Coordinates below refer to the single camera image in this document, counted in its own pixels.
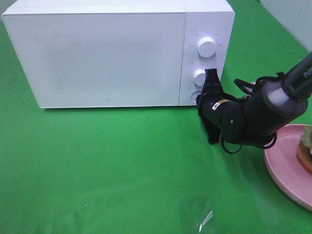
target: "green tabletop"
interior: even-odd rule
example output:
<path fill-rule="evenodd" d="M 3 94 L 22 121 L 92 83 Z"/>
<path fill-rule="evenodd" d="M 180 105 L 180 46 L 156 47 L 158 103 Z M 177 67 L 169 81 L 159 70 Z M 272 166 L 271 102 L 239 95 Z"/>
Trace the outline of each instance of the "green tabletop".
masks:
<path fill-rule="evenodd" d="M 230 4 L 222 84 L 241 97 L 235 78 L 288 71 L 308 52 L 257 1 Z M 201 233 L 311 233 L 263 150 L 209 145 L 195 107 L 40 109 L 3 24 L 0 54 L 1 234 L 191 234 L 211 210 Z M 311 109 L 294 122 L 312 124 Z"/>

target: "white microwave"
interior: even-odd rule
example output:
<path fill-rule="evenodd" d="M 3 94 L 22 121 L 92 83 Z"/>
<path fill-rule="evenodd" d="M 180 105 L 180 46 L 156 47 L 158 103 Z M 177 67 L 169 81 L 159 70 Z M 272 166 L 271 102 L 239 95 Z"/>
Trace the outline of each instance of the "white microwave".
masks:
<path fill-rule="evenodd" d="M 195 105 L 222 75 L 225 0 L 18 0 L 2 20 L 41 108 Z"/>

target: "pink plate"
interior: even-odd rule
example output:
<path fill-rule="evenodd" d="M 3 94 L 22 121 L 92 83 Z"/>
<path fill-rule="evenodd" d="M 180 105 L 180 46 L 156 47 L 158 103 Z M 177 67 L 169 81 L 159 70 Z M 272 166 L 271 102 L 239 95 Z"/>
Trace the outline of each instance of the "pink plate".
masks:
<path fill-rule="evenodd" d="M 292 200 L 312 211 L 312 175 L 297 159 L 304 127 L 303 124 L 290 124 L 278 130 L 277 142 L 264 151 L 264 159 L 279 188 Z"/>

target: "white wall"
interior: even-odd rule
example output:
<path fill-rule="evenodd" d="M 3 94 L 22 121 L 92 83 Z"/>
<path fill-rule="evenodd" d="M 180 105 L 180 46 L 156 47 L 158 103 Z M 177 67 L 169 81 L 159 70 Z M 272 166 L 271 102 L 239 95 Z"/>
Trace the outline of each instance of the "white wall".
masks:
<path fill-rule="evenodd" d="M 260 2 L 309 52 L 312 51 L 312 0 Z"/>
<path fill-rule="evenodd" d="M 15 3 L 16 0 L 0 0 L 0 15 L 2 15 L 3 12 L 5 12 L 5 10 L 12 5 L 13 3 Z"/>

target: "microwave control panel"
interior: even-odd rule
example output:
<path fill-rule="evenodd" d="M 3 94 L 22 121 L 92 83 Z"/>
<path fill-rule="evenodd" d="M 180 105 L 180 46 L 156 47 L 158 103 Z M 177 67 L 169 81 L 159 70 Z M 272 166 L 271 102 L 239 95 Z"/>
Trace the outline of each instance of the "microwave control panel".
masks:
<path fill-rule="evenodd" d="M 180 106 L 196 105 L 205 69 L 216 68 L 221 78 L 233 20 L 233 11 L 186 13 Z"/>

